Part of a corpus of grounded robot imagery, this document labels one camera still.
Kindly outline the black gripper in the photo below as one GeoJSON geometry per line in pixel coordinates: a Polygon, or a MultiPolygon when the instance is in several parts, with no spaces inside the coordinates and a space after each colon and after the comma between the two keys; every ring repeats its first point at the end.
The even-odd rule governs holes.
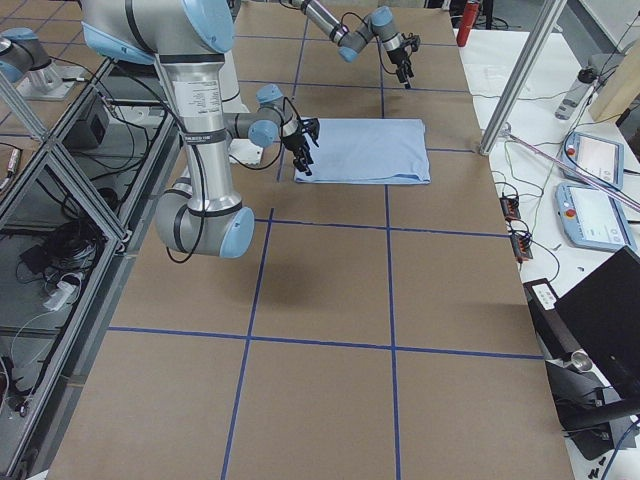
{"type": "Polygon", "coordinates": [[[313,160],[306,135],[315,146],[318,145],[320,122],[317,118],[292,118],[283,127],[282,142],[284,147],[294,154],[293,165],[297,172],[311,175],[313,160]]]}
{"type": "Polygon", "coordinates": [[[411,89],[410,79],[413,72],[410,56],[417,52],[420,47],[420,36],[409,33],[397,33],[393,37],[384,41],[384,49],[391,63],[397,69],[397,78],[405,89],[411,89]]]}

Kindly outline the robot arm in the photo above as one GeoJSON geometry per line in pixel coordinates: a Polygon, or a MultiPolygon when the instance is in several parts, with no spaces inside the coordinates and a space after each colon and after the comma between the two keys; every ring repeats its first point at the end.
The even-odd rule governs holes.
{"type": "Polygon", "coordinates": [[[413,33],[402,33],[388,6],[378,7],[364,17],[348,11],[337,18],[320,1],[279,1],[279,4],[304,14],[337,46],[340,57],[347,63],[353,63],[375,42],[383,71],[395,76],[405,89],[412,88],[411,56],[419,50],[421,39],[413,33]]]}
{"type": "Polygon", "coordinates": [[[84,1],[87,45],[110,59],[154,66],[187,150],[187,175],[166,190],[157,232],[170,252],[238,258],[250,246],[255,217],[234,189],[229,145],[275,139],[308,173],[320,125],[303,119],[274,85],[254,113],[225,111],[220,73],[234,43],[224,1],[84,1]]]}

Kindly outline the neighbouring robot arm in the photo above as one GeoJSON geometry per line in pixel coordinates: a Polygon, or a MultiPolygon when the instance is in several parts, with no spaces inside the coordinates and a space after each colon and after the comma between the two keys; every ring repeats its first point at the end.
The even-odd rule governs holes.
{"type": "Polygon", "coordinates": [[[1,32],[1,73],[27,100],[62,101],[73,85],[73,80],[63,80],[62,70],[39,37],[26,27],[1,32]]]}

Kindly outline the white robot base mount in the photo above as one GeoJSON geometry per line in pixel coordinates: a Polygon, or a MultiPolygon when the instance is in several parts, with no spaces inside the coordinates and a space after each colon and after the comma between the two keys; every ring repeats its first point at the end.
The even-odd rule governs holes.
{"type": "MultiPolygon", "coordinates": [[[[225,113],[249,113],[240,91],[233,53],[225,53],[225,62],[219,72],[219,85],[223,111],[225,113]]],[[[231,162],[239,160],[249,166],[257,166],[262,158],[263,148],[248,139],[234,139],[230,143],[231,162]]]]}

